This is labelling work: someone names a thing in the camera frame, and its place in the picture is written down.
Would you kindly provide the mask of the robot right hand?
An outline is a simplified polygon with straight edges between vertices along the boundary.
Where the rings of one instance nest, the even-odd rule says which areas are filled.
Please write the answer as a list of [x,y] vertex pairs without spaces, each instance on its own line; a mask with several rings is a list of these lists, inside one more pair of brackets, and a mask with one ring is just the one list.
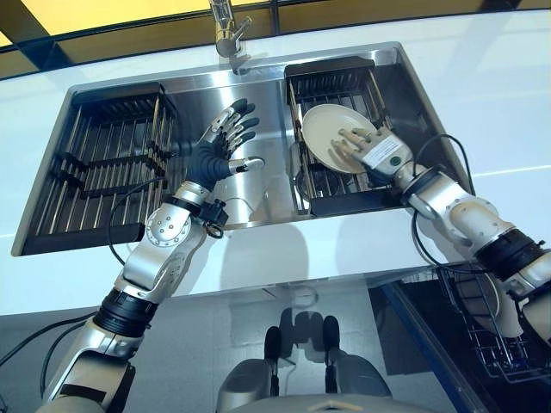
[[338,135],[340,138],[333,139],[331,146],[339,155],[383,178],[393,178],[401,168],[413,161],[410,147],[384,126],[374,130],[341,128]]

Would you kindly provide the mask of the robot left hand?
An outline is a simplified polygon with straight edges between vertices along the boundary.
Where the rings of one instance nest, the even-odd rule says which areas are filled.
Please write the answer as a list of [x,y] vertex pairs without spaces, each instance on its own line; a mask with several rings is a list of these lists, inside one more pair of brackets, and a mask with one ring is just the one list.
[[254,103],[239,99],[215,117],[192,150],[185,180],[212,191],[229,176],[260,170],[265,161],[258,156],[233,158],[234,152],[256,136],[252,130],[259,119],[250,117]]

